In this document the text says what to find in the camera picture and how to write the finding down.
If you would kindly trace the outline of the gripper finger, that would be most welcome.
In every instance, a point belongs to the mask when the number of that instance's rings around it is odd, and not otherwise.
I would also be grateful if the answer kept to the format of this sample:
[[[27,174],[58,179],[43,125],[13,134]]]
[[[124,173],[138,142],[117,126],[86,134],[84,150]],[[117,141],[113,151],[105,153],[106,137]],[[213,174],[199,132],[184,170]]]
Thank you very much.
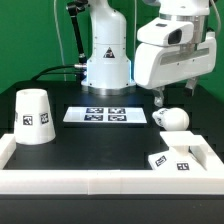
[[[198,77],[192,77],[187,80],[184,93],[187,97],[192,97],[194,95],[195,88],[198,84],[199,78]]]
[[[157,106],[157,107],[162,107],[163,106],[163,103],[164,103],[164,94],[163,94],[163,91],[164,91],[165,87],[162,86],[162,87],[157,87],[153,90],[153,94],[154,94],[154,104]]]

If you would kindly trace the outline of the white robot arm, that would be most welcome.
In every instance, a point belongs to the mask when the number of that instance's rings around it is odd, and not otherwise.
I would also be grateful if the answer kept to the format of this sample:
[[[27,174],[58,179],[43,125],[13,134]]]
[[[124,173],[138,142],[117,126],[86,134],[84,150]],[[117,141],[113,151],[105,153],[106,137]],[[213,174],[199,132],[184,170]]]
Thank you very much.
[[[198,77],[211,72],[216,61],[216,33],[207,29],[213,0],[142,0],[158,6],[159,16],[137,32],[135,59],[126,56],[126,19],[108,0],[87,0],[92,22],[92,55],[87,60],[85,89],[118,95],[138,85],[154,92],[163,105],[164,87],[186,82],[191,95]]]

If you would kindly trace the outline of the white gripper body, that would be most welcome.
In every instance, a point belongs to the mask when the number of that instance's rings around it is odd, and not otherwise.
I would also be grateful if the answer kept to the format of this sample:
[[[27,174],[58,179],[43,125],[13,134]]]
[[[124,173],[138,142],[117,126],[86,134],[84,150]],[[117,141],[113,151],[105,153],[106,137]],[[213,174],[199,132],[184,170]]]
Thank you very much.
[[[196,51],[142,43],[136,50],[134,80],[143,88],[155,89],[210,73],[215,67],[216,50],[213,32],[206,34]]]

